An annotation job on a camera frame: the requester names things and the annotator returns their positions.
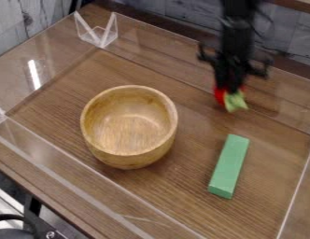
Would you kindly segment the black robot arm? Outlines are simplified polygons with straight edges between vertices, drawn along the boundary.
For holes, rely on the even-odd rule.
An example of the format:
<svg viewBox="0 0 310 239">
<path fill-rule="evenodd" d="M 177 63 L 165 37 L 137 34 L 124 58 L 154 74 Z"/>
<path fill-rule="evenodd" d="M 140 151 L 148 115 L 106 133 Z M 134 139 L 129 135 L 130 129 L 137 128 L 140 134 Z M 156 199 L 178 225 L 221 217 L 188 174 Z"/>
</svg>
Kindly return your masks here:
<svg viewBox="0 0 310 239">
<path fill-rule="evenodd" d="M 220 0 L 222 12 L 220 17 L 220 45 L 214 54 L 204 52 L 205 44 L 197 45 L 197 59 L 209 63 L 214 74 L 217 91 L 234 94 L 241 89 L 246 75 L 266 78 L 272 59 L 261 59 L 261 67 L 250 64 L 253 56 L 254 35 L 260 35 L 253 26 L 254 16 L 260 14 L 261 0 Z"/>
</svg>

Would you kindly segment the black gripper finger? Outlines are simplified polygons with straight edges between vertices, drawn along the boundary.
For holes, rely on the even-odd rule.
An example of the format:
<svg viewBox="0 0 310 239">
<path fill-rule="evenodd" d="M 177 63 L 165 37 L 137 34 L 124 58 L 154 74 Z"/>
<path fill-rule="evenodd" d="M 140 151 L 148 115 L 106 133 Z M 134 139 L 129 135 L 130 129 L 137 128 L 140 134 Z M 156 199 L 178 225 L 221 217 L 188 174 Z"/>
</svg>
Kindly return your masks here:
<svg viewBox="0 0 310 239">
<path fill-rule="evenodd" d="M 236 93 L 242 85 L 245 71 L 236 62 L 217 61 L 214 65 L 214 82 L 218 90 Z"/>
</svg>

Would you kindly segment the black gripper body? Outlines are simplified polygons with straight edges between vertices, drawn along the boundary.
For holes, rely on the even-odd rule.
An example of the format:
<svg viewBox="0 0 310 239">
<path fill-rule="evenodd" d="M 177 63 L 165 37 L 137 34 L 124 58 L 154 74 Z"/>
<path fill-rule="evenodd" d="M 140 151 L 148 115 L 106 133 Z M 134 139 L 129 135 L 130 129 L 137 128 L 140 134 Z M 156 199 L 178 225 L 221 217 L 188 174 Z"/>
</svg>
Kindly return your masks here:
<svg viewBox="0 0 310 239">
<path fill-rule="evenodd" d="M 268 77 L 268 67 L 272 64 L 270 58 L 264 58 L 261 67 L 250 64 L 250 56 L 253 49 L 253 28 L 248 25 L 244 28 L 222 26 L 220 47 L 213 54 L 205 52 L 206 45 L 204 42 L 197 44 L 197 60 L 212 66 L 214 73 L 214 65 L 217 61 L 236 62 L 242 66 L 245 75 L 254 77 Z"/>
</svg>

